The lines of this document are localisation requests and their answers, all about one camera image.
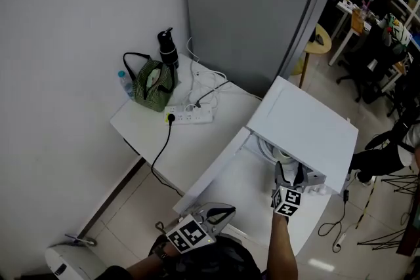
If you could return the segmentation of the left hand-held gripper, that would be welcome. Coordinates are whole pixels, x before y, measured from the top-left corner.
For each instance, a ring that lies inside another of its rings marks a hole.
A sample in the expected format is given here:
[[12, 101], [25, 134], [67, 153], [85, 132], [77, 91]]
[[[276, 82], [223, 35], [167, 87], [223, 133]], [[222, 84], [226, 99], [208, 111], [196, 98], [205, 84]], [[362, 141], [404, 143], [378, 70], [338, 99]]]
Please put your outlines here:
[[[208, 212], [224, 212], [211, 224]], [[191, 250], [212, 245], [216, 234], [222, 231], [236, 214], [236, 208], [225, 203], [206, 204], [175, 220], [175, 225], [165, 234], [176, 250], [185, 254]]]

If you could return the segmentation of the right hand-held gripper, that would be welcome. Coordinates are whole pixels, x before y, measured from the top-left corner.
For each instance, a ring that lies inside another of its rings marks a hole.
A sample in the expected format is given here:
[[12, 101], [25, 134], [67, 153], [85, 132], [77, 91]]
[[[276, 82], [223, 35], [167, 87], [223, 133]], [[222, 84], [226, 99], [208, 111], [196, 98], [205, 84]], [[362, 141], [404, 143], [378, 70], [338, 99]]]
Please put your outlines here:
[[307, 169], [298, 164], [297, 173], [293, 181], [293, 188], [286, 188], [286, 179], [283, 166], [280, 161], [275, 165], [274, 181], [276, 189], [271, 193], [271, 207], [276, 214], [292, 217], [303, 204], [303, 195], [308, 185]]

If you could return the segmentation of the person's right forearm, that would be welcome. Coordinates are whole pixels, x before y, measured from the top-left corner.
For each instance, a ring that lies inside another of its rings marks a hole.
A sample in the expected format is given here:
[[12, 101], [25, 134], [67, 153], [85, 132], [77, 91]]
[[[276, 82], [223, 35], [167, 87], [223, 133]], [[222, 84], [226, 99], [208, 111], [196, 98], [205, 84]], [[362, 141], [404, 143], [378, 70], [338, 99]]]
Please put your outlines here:
[[286, 217], [274, 213], [268, 260], [267, 280], [298, 280], [298, 267], [290, 243]]

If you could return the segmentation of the person's left forearm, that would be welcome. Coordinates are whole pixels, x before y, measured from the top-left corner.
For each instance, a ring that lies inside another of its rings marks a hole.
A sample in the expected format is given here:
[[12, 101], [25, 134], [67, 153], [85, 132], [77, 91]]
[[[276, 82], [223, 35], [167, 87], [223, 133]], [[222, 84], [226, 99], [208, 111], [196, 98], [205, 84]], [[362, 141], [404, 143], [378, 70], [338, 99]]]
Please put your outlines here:
[[147, 258], [128, 267], [126, 270], [133, 280], [149, 280], [164, 269], [165, 262], [170, 260], [170, 256], [164, 249], [158, 249]]

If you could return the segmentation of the person's dark shirt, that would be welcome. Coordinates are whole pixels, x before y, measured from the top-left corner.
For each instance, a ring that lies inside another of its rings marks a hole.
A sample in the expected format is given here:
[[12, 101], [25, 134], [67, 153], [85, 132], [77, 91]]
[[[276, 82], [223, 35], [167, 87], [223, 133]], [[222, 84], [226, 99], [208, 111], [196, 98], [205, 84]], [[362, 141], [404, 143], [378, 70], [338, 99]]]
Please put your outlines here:
[[172, 258], [164, 263], [160, 276], [164, 280], [262, 280], [252, 254], [225, 236]]

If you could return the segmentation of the dark wristwatch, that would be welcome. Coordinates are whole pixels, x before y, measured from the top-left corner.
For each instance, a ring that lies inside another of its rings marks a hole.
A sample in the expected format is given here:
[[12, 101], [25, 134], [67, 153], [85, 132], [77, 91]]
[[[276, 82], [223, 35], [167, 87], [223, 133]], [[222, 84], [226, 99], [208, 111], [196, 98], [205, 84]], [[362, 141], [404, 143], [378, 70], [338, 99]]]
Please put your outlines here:
[[169, 240], [165, 235], [158, 236], [152, 245], [148, 256], [155, 254], [160, 260], [165, 261], [169, 257], [169, 255], [164, 251], [164, 247], [168, 242]]

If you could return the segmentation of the yellow black striped pole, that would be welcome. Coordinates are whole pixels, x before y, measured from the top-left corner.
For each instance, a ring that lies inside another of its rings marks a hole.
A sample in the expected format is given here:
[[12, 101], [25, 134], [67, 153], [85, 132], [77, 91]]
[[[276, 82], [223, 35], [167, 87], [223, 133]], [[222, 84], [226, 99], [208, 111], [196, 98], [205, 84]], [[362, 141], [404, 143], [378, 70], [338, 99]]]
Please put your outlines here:
[[372, 195], [373, 195], [374, 191], [375, 191], [375, 184], [373, 184], [373, 185], [372, 185], [372, 189], [371, 189], [371, 191], [370, 191], [370, 194], [369, 194], [369, 197], [368, 197], [367, 202], [366, 202], [366, 204], [365, 204], [365, 207], [364, 207], [364, 209], [363, 209], [363, 212], [362, 212], [362, 214], [360, 215], [360, 217], [359, 217], [359, 219], [358, 219], [358, 221], [357, 221], [357, 223], [356, 223], [356, 226], [355, 226], [355, 229], [356, 229], [356, 230], [357, 230], [357, 229], [358, 229], [358, 227], [360, 226], [361, 221], [363, 220], [364, 216], [365, 216], [365, 215], [366, 215], [366, 213], [367, 213], [367, 209], [368, 209], [368, 206], [369, 206], [369, 203], [370, 203], [370, 201], [371, 201], [371, 198], [372, 198]]

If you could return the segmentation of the yellow stool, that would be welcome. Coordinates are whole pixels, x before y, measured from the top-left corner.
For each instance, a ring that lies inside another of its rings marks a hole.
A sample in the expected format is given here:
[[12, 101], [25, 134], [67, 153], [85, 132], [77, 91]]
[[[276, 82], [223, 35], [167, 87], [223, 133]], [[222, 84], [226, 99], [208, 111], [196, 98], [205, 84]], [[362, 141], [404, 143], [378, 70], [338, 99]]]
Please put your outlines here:
[[295, 65], [295, 67], [293, 68], [293, 71], [291, 72], [291, 75], [296, 76], [296, 75], [302, 74], [304, 64], [305, 64], [305, 57], [300, 57], [298, 62]]

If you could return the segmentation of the round wooden side table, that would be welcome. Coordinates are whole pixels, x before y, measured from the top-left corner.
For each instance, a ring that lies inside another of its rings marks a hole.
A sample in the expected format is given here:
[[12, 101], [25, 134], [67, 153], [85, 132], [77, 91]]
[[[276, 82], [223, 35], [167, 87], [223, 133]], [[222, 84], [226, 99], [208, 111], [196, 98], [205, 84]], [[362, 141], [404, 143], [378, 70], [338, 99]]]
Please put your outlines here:
[[[324, 45], [319, 45], [317, 42], [315, 42], [315, 36], [316, 34], [320, 34], [323, 37]], [[304, 68], [303, 72], [301, 74], [301, 78], [299, 81], [299, 88], [302, 88], [303, 82], [305, 80], [306, 70], [308, 67], [309, 59], [311, 54], [315, 55], [323, 55], [330, 51], [332, 46], [331, 37], [327, 33], [327, 31], [319, 24], [316, 24], [316, 27], [314, 29], [314, 38], [310, 39], [308, 43], [306, 44], [306, 47], [304, 48], [305, 52], [305, 60], [304, 60]]]

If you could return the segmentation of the green striped lunch bag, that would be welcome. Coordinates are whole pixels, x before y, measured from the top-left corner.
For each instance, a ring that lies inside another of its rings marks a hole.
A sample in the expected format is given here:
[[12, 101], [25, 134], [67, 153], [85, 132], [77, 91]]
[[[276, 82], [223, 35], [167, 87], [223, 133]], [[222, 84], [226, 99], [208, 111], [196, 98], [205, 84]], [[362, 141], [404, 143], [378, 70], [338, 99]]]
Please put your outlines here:
[[[138, 73], [128, 65], [125, 59], [127, 55], [135, 55], [146, 60]], [[123, 63], [132, 80], [134, 101], [156, 112], [162, 112], [178, 85], [175, 65], [164, 64], [152, 59], [150, 55], [137, 52], [126, 52], [123, 55]]]

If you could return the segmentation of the white floor appliance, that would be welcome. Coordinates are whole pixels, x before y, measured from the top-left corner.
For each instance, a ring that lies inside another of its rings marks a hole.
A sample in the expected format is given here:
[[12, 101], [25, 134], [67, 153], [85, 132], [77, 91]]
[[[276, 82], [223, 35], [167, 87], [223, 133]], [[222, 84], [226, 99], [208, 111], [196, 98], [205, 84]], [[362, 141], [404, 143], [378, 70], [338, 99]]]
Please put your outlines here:
[[59, 280], [95, 280], [107, 268], [89, 248], [80, 246], [49, 247], [45, 260]]

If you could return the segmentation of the clear bottle with blue cap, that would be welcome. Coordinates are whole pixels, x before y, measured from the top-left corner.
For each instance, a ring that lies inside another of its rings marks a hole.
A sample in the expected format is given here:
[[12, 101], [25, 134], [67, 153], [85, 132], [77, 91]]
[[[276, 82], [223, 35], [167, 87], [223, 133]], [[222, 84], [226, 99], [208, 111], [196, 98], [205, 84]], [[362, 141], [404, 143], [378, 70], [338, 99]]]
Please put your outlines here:
[[123, 87], [127, 96], [131, 100], [134, 100], [135, 98], [134, 98], [134, 92], [133, 92], [133, 84], [132, 84], [132, 80], [130, 76], [123, 70], [118, 71], [117, 75], [119, 77], [119, 82], [121, 86]]

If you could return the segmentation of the white desk with wooden top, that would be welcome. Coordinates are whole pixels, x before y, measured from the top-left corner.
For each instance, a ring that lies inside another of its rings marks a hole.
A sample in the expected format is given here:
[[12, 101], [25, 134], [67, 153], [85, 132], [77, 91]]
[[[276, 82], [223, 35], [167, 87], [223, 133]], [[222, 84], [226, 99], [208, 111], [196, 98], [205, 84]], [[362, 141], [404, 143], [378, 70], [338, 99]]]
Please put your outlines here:
[[370, 32], [371, 29], [371, 24], [362, 19], [359, 13], [360, 9], [353, 3], [348, 3], [346, 0], [341, 0], [337, 3], [336, 8], [339, 9], [343, 15], [333, 30], [331, 40], [333, 41], [334, 38], [339, 36], [339, 32], [344, 29], [345, 24], [349, 20], [350, 29], [347, 32], [345, 38], [341, 41], [341, 44], [335, 51], [335, 54], [330, 58], [328, 62], [329, 66], [333, 66], [336, 63], [337, 59], [340, 57], [353, 35], [360, 36], [364, 32]]

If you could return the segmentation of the grey refrigerator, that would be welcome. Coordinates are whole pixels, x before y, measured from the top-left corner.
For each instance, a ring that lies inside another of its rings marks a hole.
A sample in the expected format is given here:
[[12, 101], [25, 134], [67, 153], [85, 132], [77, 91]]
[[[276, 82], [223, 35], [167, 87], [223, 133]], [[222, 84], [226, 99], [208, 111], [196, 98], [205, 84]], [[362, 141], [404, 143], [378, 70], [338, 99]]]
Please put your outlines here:
[[191, 51], [257, 96], [288, 77], [327, 0], [187, 0]]

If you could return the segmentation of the black water bottle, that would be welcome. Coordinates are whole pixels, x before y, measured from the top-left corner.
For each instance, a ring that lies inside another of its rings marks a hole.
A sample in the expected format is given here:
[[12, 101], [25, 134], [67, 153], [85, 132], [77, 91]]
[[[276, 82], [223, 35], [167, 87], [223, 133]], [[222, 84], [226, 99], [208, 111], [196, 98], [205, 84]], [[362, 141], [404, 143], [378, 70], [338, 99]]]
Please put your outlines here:
[[159, 43], [159, 53], [164, 64], [178, 68], [178, 52], [174, 44], [171, 31], [172, 28], [167, 28], [166, 30], [158, 33], [157, 40]]

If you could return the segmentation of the colourful printed bag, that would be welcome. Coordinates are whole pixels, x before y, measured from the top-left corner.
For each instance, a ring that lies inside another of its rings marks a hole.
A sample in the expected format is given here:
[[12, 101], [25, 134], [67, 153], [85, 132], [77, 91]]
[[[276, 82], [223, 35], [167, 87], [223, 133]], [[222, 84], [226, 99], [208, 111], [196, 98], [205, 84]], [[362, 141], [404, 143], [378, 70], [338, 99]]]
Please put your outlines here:
[[407, 47], [411, 41], [412, 34], [410, 31], [403, 25], [395, 15], [388, 13], [385, 16], [385, 27], [386, 31], [391, 34], [391, 36], [403, 47]]

